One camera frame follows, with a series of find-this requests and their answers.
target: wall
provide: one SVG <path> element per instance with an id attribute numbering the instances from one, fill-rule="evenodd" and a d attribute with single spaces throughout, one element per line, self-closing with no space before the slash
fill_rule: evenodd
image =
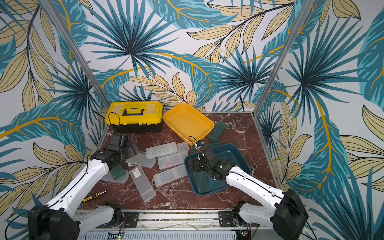
<path id="1" fill-rule="evenodd" d="M 80 49 L 111 101 L 251 111 L 301 3 L 94 0 Z"/>
<path id="2" fill-rule="evenodd" d="M 81 45 L 79 1 L 61 1 Z M 0 224 L 46 203 L 95 149 L 104 124 L 92 86 L 36 0 L 0 2 Z M 26 214 L 7 230 L 27 239 Z"/>
<path id="3" fill-rule="evenodd" d="M 383 239 L 384 3 L 319 2 L 258 123 L 278 180 L 302 196 L 319 239 Z"/>

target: wrench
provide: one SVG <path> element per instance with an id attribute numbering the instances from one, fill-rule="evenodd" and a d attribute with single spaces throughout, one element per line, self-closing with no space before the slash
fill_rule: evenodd
<path id="1" fill-rule="evenodd" d="M 252 177 L 253 177 L 253 173 L 255 172 L 256 168 L 257 168 L 256 164 L 252 165 L 252 175 L 251 175 Z"/>

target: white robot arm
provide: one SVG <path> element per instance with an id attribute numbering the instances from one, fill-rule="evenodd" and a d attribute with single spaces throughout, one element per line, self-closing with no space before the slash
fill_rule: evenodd
<path id="1" fill-rule="evenodd" d="M 75 211 L 94 185 L 113 166 L 126 159 L 126 141 L 126 135 L 113 134 L 111 144 L 106 149 L 97 150 L 87 166 L 66 188 L 46 206 L 35 206 L 29 212 L 30 240 L 75 240 L 79 235 L 116 217 L 115 209 L 109 206 L 100 206 L 85 214 L 75 214 Z M 295 192 L 297 196 L 292 193 L 289 196 L 288 193 L 257 180 L 240 167 L 218 159 L 206 145 L 200 147 L 199 151 L 199 159 L 189 163 L 192 171 L 205 170 L 209 176 L 242 190 L 266 207 L 265 212 L 258 212 L 252 210 L 252 205 L 243 204 L 238 214 L 244 222 L 274 228 L 286 240 L 298 239 L 308 215 Z"/>

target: blue tray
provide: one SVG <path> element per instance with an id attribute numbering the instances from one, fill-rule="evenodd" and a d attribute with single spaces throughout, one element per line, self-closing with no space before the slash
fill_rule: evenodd
<path id="1" fill-rule="evenodd" d="M 221 160 L 227 159 L 231 163 L 239 166 L 246 173 L 251 174 L 251 169 L 249 168 L 243 155 L 240 153 L 239 149 L 237 149 L 237 147 L 235 145 L 233 145 L 231 143 L 226 143 L 226 144 L 223 144 L 223 145 L 220 145 L 217 147 L 213 147 L 212 151 Z M 195 157 L 197 157 L 197 153 L 188 155 L 185 158 L 184 163 L 185 163 L 185 168 L 187 170 L 189 182 L 191 183 L 192 190 L 196 195 L 207 196 L 207 195 L 212 194 L 214 192 L 222 191 L 222 190 L 230 187 L 228 184 L 225 184 L 221 181 L 218 181 L 218 180 L 215 181 L 213 178 L 208 176 L 206 171 L 199 172 L 199 173 L 191 172 L 191 170 L 189 168 L 188 161 L 192 158 L 195 158 Z M 203 180 L 205 180 L 204 176 L 206 177 L 206 180 L 208 183 L 208 187 L 207 187 L 208 191 L 206 193 L 198 193 L 197 185 L 195 182 L 195 176 L 197 176 L 197 174 L 199 174 L 199 175 L 203 174 L 203 176 L 201 176 L 201 175 L 199 176 L 200 178 L 202 177 Z"/>

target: toolbox handle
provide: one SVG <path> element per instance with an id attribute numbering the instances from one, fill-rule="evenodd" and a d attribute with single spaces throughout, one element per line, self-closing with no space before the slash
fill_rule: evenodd
<path id="1" fill-rule="evenodd" d="M 124 109 L 123 116 L 143 116 L 144 115 L 144 108 L 141 109 L 140 113 L 127 113 L 127 109 Z"/>

